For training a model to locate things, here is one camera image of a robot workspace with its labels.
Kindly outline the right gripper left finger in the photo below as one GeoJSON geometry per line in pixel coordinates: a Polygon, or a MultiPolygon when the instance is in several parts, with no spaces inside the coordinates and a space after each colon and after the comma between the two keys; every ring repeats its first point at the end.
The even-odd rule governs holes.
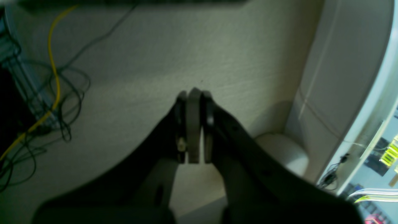
{"type": "Polygon", "coordinates": [[[34,224],[173,224],[168,204],[180,164],[200,161],[201,91],[182,91],[122,162],[39,207],[34,224]]]}

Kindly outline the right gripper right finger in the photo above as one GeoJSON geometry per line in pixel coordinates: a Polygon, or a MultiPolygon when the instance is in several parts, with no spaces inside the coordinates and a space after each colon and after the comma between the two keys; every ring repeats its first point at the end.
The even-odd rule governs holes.
{"type": "Polygon", "coordinates": [[[222,224],[362,224],[351,203],[291,173],[253,140],[230,113],[202,93],[204,159],[223,178],[222,224]]]}

